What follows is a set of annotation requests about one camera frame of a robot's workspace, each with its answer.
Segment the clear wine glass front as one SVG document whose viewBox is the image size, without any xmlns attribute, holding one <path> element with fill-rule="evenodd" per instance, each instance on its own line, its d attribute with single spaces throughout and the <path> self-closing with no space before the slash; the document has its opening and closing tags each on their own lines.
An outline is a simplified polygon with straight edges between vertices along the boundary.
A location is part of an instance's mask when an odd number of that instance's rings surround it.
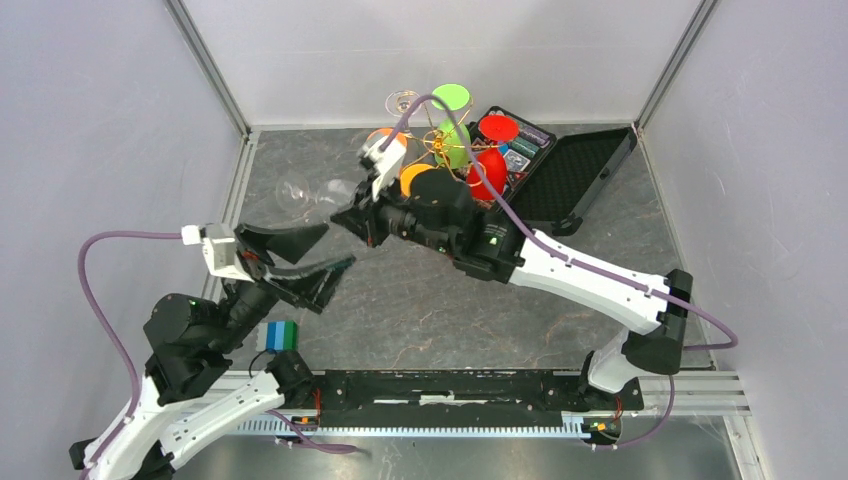
<svg viewBox="0 0 848 480">
<path fill-rule="evenodd" d="M 315 223 L 348 206 L 355 189 L 354 182 L 338 178 L 313 188 L 303 175 L 288 172 L 277 180 L 274 196 L 289 221 Z"/>
</svg>

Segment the yellow wine glass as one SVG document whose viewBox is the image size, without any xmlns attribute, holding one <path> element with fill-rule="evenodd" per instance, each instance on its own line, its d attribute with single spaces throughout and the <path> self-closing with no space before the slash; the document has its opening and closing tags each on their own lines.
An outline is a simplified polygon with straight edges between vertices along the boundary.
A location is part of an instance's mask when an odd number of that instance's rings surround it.
<svg viewBox="0 0 848 480">
<path fill-rule="evenodd" d="M 405 167 L 399 177 L 400 181 L 400 190 L 404 197 L 409 197 L 411 195 L 411 184 L 416 176 L 434 170 L 435 167 L 429 164 L 416 163 Z"/>
</svg>

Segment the red wine glass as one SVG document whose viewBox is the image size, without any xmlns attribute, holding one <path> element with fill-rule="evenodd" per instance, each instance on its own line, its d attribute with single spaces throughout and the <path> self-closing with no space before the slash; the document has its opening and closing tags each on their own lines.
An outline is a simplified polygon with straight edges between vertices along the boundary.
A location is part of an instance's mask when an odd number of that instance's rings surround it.
<svg viewBox="0 0 848 480">
<path fill-rule="evenodd" d="M 480 144 L 476 144 L 475 155 L 481 164 L 484 177 L 498 194 L 503 194 L 508 177 L 508 167 L 502 153 L 507 143 L 519 134 L 517 123 L 504 114 L 489 114 L 477 125 Z"/>
</svg>

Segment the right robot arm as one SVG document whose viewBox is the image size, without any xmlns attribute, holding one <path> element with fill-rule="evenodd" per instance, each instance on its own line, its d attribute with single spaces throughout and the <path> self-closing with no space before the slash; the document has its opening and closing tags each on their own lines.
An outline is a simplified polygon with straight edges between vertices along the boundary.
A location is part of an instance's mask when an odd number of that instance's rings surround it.
<svg viewBox="0 0 848 480">
<path fill-rule="evenodd" d="M 680 371 L 693 277 L 653 275 L 573 250 L 546 233 L 482 208 L 468 185 L 443 169 L 400 183 L 361 182 L 333 223 L 377 247 L 390 236 L 438 251 L 467 276 L 545 291 L 587 306 L 622 331 L 590 352 L 577 382 L 580 400 L 602 408 L 634 378 Z"/>
</svg>

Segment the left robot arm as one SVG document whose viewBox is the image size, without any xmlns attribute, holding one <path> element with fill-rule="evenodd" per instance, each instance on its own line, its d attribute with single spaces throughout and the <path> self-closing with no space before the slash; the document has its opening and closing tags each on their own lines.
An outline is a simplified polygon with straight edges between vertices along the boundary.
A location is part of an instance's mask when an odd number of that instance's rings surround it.
<svg viewBox="0 0 848 480">
<path fill-rule="evenodd" d="M 154 306 L 144 333 L 152 352 L 130 368 L 131 396 L 98 437 L 74 443 L 69 454 L 84 479 L 169 479 L 197 453 L 243 421 L 314 397 L 315 378 L 293 349 L 225 397 L 210 389 L 230 369 L 230 354 L 279 302 L 321 313 L 353 255 L 311 265 L 302 258 L 327 226 L 266 229 L 248 224 L 184 226 L 178 239 L 200 247 L 222 299 L 170 293 Z"/>
</svg>

